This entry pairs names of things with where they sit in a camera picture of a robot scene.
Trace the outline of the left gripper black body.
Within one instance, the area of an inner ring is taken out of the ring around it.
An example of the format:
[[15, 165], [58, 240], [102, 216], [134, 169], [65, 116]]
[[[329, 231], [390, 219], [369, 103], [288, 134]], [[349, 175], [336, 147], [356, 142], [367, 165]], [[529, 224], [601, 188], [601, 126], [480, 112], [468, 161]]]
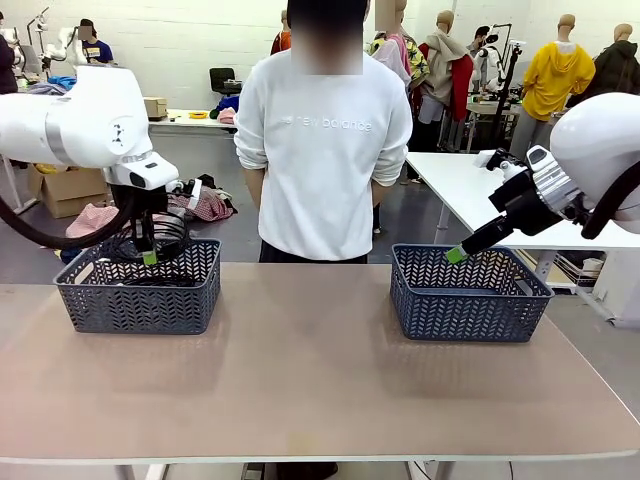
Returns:
[[110, 185], [114, 206], [118, 213], [113, 220], [152, 218], [168, 208], [168, 193], [164, 187], [144, 190], [137, 187]]

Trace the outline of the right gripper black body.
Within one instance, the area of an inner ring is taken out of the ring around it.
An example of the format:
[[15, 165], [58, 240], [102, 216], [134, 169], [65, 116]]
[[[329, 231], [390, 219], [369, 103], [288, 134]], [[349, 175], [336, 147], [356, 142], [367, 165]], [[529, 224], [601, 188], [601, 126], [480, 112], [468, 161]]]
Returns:
[[506, 215], [511, 227], [522, 233], [540, 233], [550, 227], [550, 210], [540, 199], [529, 172], [506, 180], [489, 200]]

